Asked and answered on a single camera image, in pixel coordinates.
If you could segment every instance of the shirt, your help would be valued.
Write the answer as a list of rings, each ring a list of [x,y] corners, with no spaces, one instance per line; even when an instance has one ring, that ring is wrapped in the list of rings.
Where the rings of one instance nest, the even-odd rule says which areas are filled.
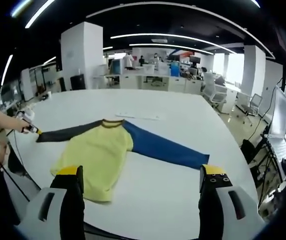
[[[124,59],[124,65],[126,68],[133,67],[134,58],[132,57],[132,55],[127,54],[123,59]]]
[[[56,175],[70,166],[83,166],[84,198],[112,200],[113,186],[123,169],[127,152],[135,152],[196,170],[209,155],[175,143],[125,121],[99,120],[86,125],[42,133],[37,142],[70,140],[50,171]]]

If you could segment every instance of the white table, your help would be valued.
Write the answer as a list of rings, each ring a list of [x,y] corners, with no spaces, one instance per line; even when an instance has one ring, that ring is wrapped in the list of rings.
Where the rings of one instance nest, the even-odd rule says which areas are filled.
[[[162,120],[128,119],[145,130],[210,154],[209,164],[227,171],[234,185],[241,186],[255,201],[256,188],[244,156],[233,136],[199,95],[128,89],[79,90],[54,93],[38,102],[33,123],[52,131],[96,121],[120,119],[117,112]],[[36,143],[35,134],[16,134],[17,146],[32,179],[50,186],[50,166],[66,142]],[[14,146],[13,133],[9,135]],[[85,200],[84,221],[96,228],[133,239],[190,240],[199,235],[198,201],[200,172],[137,153],[128,153],[115,185],[111,204]]]
[[[121,89],[132,89],[142,90],[144,88],[144,82],[146,77],[159,77],[163,79],[165,83],[165,89],[169,92],[176,93],[189,93],[189,94],[200,94],[202,81],[200,80],[189,80],[185,77],[170,76],[168,74],[162,74],[155,71],[153,74],[144,73],[142,70],[127,70],[123,74],[108,74],[106,78],[119,77],[119,83]]]

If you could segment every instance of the hand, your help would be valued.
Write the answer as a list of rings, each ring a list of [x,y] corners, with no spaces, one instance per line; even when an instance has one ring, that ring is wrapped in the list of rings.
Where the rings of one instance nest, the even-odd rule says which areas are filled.
[[[24,120],[22,120],[22,119],[18,119],[17,118],[16,120],[17,120],[17,122],[16,122],[16,126],[15,126],[14,130],[16,130],[16,131],[18,131],[20,133],[22,132],[23,128],[26,128],[26,127],[29,126],[29,123],[24,121]]]

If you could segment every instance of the window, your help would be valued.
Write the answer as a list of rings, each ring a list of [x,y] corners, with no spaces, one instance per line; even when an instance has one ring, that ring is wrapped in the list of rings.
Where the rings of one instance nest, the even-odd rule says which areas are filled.
[[[224,53],[217,53],[214,55],[213,72],[223,75],[224,73]]]
[[[244,72],[244,54],[229,54],[226,80],[242,84]]]

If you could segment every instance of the ceiling light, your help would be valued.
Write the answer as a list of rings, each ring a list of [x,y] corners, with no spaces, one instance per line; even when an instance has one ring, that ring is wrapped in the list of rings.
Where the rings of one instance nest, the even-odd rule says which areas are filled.
[[[54,60],[54,59],[56,59],[56,57],[53,57],[53,58],[51,58],[51,59],[47,60],[45,63],[43,63],[43,65],[48,64],[50,61],[52,61],[52,60]]]
[[[135,3],[127,3],[124,5],[116,5],[116,6],[112,6],[103,10],[99,10],[96,11],[94,13],[91,13],[90,15],[87,15],[86,18],[91,18],[93,16],[96,16],[98,14],[102,14],[102,13],[106,13],[108,11],[112,11],[115,9],[119,9],[119,8],[126,8],[126,7],[132,7],[132,6],[140,6],[140,5],[166,5],[166,6],[176,6],[176,7],[181,7],[181,8],[187,8],[187,9],[192,9],[192,10],[196,10],[196,11],[200,11],[202,13],[206,13],[206,14],[210,14],[216,18],[219,18],[225,22],[228,22],[229,24],[235,26],[236,28],[240,29],[241,31],[245,32],[246,34],[248,34],[250,37],[252,37],[256,42],[258,42],[270,55],[272,59],[276,59],[275,56],[271,53],[271,51],[254,35],[252,35],[249,31],[245,30],[243,27],[239,26],[237,23],[235,23],[234,21],[229,20],[228,18],[225,18],[217,13],[214,13],[212,11],[197,7],[196,5],[187,5],[187,4],[180,4],[180,3],[175,3],[175,2],[162,2],[162,1],[143,1],[143,2],[135,2]]]
[[[259,4],[258,4],[258,2],[256,1],[256,0],[251,0],[257,7],[261,7],[261,6],[259,6]]]
[[[45,9],[47,9],[55,0],[47,0],[46,3],[43,4],[43,6],[41,6],[39,8],[39,10],[37,10],[37,12],[33,15],[33,17],[28,21],[28,23],[26,24],[25,28],[29,28],[30,26],[32,26],[32,24],[36,21],[36,19],[42,14],[42,12],[45,11]]]
[[[112,49],[112,46],[104,47],[103,50]]]
[[[136,43],[136,44],[130,44],[130,46],[163,46],[163,47],[170,47],[170,48],[181,48],[181,49],[189,49],[189,50],[193,50],[193,51],[198,51],[198,52],[203,52],[206,54],[210,54],[210,55],[214,55],[213,53],[209,52],[209,51],[204,51],[204,50],[200,50],[200,49],[196,49],[196,48],[192,48],[192,47],[188,47],[188,46],[179,46],[179,45],[171,45],[171,44],[161,44],[161,43]]]
[[[7,60],[7,63],[6,63],[4,72],[3,72],[3,76],[2,76],[1,86],[3,86],[4,79],[5,79],[5,75],[6,75],[6,72],[7,72],[8,66],[9,66],[9,63],[10,63],[11,60],[12,60],[12,57],[13,57],[13,55],[10,55],[10,56],[8,57],[8,60]]]
[[[190,40],[194,40],[194,41],[198,41],[198,42],[202,42],[202,43],[206,43],[206,44],[210,44],[213,46],[216,46],[218,48],[224,49],[226,51],[229,51],[230,53],[235,54],[236,52],[229,50],[226,47],[220,46],[218,44],[209,42],[209,41],[205,41],[202,39],[198,39],[198,38],[194,38],[194,37],[190,37],[190,36],[182,36],[182,35],[175,35],[175,34],[167,34],[167,33],[135,33],[135,34],[126,34],[126,35],[119,35],[119,36],[112,36],[111,39],[118,39],[118,38],[124,38],[124,37],[134,37],[134,36],[165,36],[165,37],[176,37],[176,38],[182,38],[182,39],[190,39]]]
[[[30,3],[32,0],[25,0],[20,2],[11,12],[12,18],[17,17]]]

